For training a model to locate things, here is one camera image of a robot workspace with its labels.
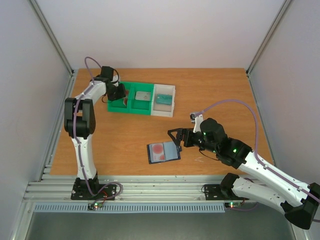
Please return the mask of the dark blue card holder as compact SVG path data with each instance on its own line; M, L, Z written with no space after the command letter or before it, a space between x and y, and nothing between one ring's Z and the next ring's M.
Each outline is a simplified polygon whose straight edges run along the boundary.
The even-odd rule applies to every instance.
M180 160L180 159L181 159L181 155L180 155L179 148L176 147L176 145L174 144L173 141L158 142L158 143L163 143L165 161L155 162L155 163L152 163L152 162L151 162L150 149L149 149L149 146L152 144L152 143L151 143L151 144L148 144L148 145L146 146L149 164L158 164L158 163L176 161L176 160Z

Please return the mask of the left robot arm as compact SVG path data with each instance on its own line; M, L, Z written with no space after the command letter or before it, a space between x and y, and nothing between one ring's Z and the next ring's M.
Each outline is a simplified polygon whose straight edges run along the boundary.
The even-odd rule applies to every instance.
M125 96L126 89L120 83L118 71L102 66L100 74L93 77L79 95L64 101L64 130L71 137L77 161L76 186L83 188L83 194L89 199L96 199L101 193L92 149L92 137L96 130L94 106L102 97L112 102Z

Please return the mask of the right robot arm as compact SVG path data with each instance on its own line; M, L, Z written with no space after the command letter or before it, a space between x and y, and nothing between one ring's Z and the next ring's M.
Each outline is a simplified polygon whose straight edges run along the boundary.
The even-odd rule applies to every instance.
M212 118L196 117L194 128L176 128L167 134L177 148L197 147L215 153L224 165L255 177L263 185L228 173L220 183L225 198L237 196L269 206L298 228L309 230L320 205L320 186L300 181L257 154L244 142L228 137L221 124Z

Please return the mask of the red card in holder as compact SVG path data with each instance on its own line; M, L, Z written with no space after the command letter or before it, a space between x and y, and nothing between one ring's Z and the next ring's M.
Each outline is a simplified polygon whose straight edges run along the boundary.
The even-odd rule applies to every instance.
M149 145L150 161L152 163L165 161L165 150L163 143L152 143Z

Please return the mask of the grey bird card stack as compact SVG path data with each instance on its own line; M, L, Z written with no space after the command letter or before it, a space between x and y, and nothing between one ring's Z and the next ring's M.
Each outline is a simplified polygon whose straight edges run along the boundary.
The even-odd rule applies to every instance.
M149 91L137 91L135 93L134 99L137 101L150 101L152 94Z

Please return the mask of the teal card stack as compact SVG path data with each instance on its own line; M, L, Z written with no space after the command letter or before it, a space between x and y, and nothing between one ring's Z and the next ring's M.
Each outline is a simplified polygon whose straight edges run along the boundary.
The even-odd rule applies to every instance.
M157 94L155 97L156 104L159 105L172 105L173 96L169 94Z

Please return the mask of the left green bin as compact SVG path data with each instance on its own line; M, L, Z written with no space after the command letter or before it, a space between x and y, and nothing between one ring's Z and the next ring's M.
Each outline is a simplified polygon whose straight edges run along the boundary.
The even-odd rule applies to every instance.
M120 84L124 84L125 90L129 90L129 95L130 91L132 90L133 83L132 82L121 82ZM129 96L128 96L128 101L127 101L127 106L124 106L123 104L123 98L118 99L118 100L108 100L107 99L107 110L112 113L126 113L128 114L130 112L130 104L129 104Z

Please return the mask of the green bin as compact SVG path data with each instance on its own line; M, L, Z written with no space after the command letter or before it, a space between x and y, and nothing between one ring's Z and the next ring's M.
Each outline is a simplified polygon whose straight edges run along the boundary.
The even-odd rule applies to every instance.
M132 90L133 83L132 82L121 82L120 84L124 84L125 90L129 90L129 95L130 91ZM128 101L127 101L127 106L124 106L123 104L123 98L118 99L118 100L108 100L107 99L107 110L112 113L126 113L128 114L130 112L130 104L129 104L129 96L128 96Z
M150 115L154 84L131 82L127 106L130 114Z

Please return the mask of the middle green bin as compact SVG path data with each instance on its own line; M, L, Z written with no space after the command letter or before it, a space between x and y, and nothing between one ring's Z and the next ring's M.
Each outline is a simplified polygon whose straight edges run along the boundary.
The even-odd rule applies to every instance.
M130 114L150 115L154 84L131 82L127 106Z

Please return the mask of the white bin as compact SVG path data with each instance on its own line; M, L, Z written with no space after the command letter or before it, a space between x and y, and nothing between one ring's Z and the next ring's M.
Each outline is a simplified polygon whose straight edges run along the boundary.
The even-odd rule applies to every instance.
M174 85L155 84L151 101L151 116L173 117L176 87Z

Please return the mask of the right circuit board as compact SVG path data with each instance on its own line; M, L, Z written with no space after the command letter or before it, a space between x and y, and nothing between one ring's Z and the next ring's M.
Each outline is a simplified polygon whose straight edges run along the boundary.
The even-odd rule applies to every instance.
M241 202L234 202L234 201L224 203L224 207L226 209L237 209L237 208L240 208L242 205L243 204Z

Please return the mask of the circuit board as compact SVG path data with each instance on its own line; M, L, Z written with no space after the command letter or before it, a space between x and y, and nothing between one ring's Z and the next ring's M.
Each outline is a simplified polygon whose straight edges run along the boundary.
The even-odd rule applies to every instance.
M102 208L103 205L104 205L103 202L90 203L90 204L88 204L87 209L89 211L94 211L94 210Z
M237 208L240 208L242 205L243 204L241 202L234 202L234 201L224 203L224 207L226 209L237 209Z

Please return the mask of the left circuit board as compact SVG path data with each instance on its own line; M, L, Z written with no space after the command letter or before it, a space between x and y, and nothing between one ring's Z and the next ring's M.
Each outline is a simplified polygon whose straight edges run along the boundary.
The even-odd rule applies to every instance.
M89 211L94 211L94 210L102 208L103 205L104 205L103 202L90 203L90 204L88 204L87 209Z

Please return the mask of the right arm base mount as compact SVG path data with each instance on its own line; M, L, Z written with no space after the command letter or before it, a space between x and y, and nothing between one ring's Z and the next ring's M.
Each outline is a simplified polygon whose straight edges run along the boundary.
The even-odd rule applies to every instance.
M206 201L242 201L248 198L236 196L230 188L221 188L219 184L205 184L201 187L201 192Z

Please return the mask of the aluminium rail frame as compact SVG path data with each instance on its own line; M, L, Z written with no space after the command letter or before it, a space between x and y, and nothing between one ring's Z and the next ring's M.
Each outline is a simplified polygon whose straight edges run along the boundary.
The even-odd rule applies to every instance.
M203 203L203 185L220 184L224 175L100 175L99 182L119 182L118 203ZM44 174L27 184L24 202L70 202L74 175Z

